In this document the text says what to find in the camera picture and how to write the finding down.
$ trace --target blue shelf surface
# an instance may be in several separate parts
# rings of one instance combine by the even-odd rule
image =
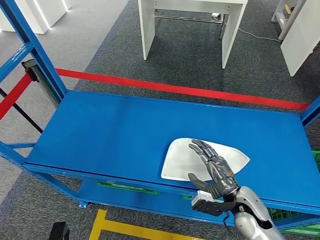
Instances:
[[[161,178],[177,138],[238,149],[251,159],[235,175],[239,185],[267,207],[320,215],[319,172],[292,113],[68,91],[23,165],[195,192],[190,182]]]
[[[225,213],[214,217],[202,212],[194,211],[191,201],[182,199],[179,194],[161,192],[158,195],[137,191],[122,190],[98,186],[94,181],[82,180],[78,196],[85,202],[104,204],[113,207],[138,210],[152,214],[197,220],[213,224],[222,224]],[[227,225],[233,226],[233,216],[230,214]]]

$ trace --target black object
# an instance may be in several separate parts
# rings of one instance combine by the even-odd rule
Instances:
[[[229,202],[212,202],[205,199],[199,199],[194,204],[192,209],[204,214],[210,214],[214,217],[220,216],[223,212],[228,212],[233,209],[235,206],[235,201]]]
[[[70,230],[65,221],[54,223],[48,240],[69,240]]]
[[[0,95],[2,95],[2,97],[5,98],[7,96],[7,93],[5,93],[4,90],[2,90],[2,88],[0,88]],[[29,117],[28,114],[26,114],[22,108],[20,108],[20,106],[18,106],[17,103],[14,103],[12,106],[14,108],[15,108],[17,111],[18,111],[20,114],[21,114],[22,116],[23,116],[26,120],[27,120],[28,122],[29,122],[31,125],[32,125],[33,127],[35,127],[39,133],[42,134],[43,132],[43,130],[41,127],[39,127],[38,124],[36,124],[35,121],[33,121],[31,117]]]
[[[52,102],[57,107],[60,102],[60,98],[56,93],[51,84],[46,78],[46,76],[39,68],[34,59],[21,62],[26,73],[31,77],[34,82],[38,82],[41,85]]]

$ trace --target retractable belt post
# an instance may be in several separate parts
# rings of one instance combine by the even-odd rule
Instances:
[[[57,107],[61,100],[55,93],[48,83],[43,72],[35,63],[34,59],[21,62],[26,73],[32,78],[34,82],[38,82],[54,107]]]

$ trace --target floor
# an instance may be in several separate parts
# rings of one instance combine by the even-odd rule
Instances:
[[[207,23],[177,21],[174,25],[169,20],[157,20],[157,34],[148,60],[143,61],[137,5],[132,0],[128,5],[126,3],[126,0],[100,0],[95,1],[91,7],[87,7],[85,0],[78,1],[51,31],[38,37],[52,62],[58,68],[303,103],[309,103],[320,93],[320,83],[318,81],[320,71],[318,64],[315,64],[318,63],[320,58],[318,52],[311,55],[295,77],[291,78],[278,43],[256,39],[239,32],[226,68],[221,70],[220,43],[214,37],[219,28]],[[240,27],[258,36],[276,38],[276,26],[270,23],[270,15],[272,16],[277,4],[276,0],[250,0]],[[108,11],[108,14],[96,11],[102,6],[104,6],[103,9]],[[158,12],[176,14],[160,10]],[[180,14],[190,15],[186,12]],[[97,25],[94,29],[92,23]],[[199,35],[206,37],[194,44],[195,38],[198,39]],[[1,64],[19,46],[14,33],[1,32],[0,41],[10,41],[11,44],[9,50],[0,49]],[[60,48],[53,48],[53,44]],[[23,74],[21,69],[13,72],[5,85],[2,83],[1,87],[8,91]],[[68,88],[75,87],[85,91],[261,108],[251,104],[186,97],[133,87],[82,80],[78,83],[69,79],[64,81]],[[35,103],[30,105],[29,101],[34,96],[37,96]],[[45,126],[54,110],[36,84],[32,85],[21,96],[18,104],[42,127]],[[21,138],[24,141],[35,141],[38,137],[32,126],[14,110],[11,110],[1,124],[0,134],[3,142],[18,142]],[[307,135],[313,149],[320,149],[318,126],[318,122],[315,122],[307,129]],[[107,209],[108,219],[118,222],[205,239],[232,239],[226,234],[226,229],[208,223],[100,205],[93,205],[85,210],[78,209],[75,203],[36,179],[24,173],[20,176],[19,174],[20,171],[15,167],[1,162],[0,200],[5,199],[7,207],[4,208],[4,204],[0,207],[0,232],[5,239],[44,239],[44,236],[48,236],[52,224],[56,221],[69,223],[72,238],[88,239],[98,209]],[[11,189],[17,176],[18,181],[12,189],[20,194],[14,194]],[[75,189],[79,184],[73,179],[61,180]],[[128,236],[111,232],[103,232],[100,239],[122,238],[129,239]],[[291,235],[287,238],[303,239]]]
[[[84,71],[127,3],[128,0],[96,0],[91,4],[87,0],[74,1],[69,12],[51,30],[43,35],[37,34],[37,37],[56,68]],[[97,11],[99,8],[103,8],[104,11]],[[22,42],[14,32],[0,32],[0,65],[21,45]],[[23,67],[17,67],[2,82],[0,87],[8,92],[23,74]],[[72,89],[77,82],[76,79],[64,79],[64,83],[69,89]],[[29,86],[19,98],[17,104],[42,128],[48,123],[54,110],[37,84]],[[39,136],[15,109],[11,109],[0,123],[0,140],[5,143],[15,143],[22,139],[34,142]],[[26,156],[29,151],[24,149],[19,152]],[[19,168],[0,159],[0,205],[20,174]],[[2,216],[0,216],[0,224],[3,220]]]

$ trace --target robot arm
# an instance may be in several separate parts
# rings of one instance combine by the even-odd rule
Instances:
[[[191,200],[193,210],[216,217],[223,212],[229,216],[228,211],[231,211],[235,227],[247,240],[285,240],[258,196],[248,187],[237,184],[223,157],[203,141],[192,139],[192,142],[193,144],[189,146],[195,151],[212,177],[212,183],[208,184],[193,173],[188,175],[200,189]],[[220,197],[223,202],[214,201]]]

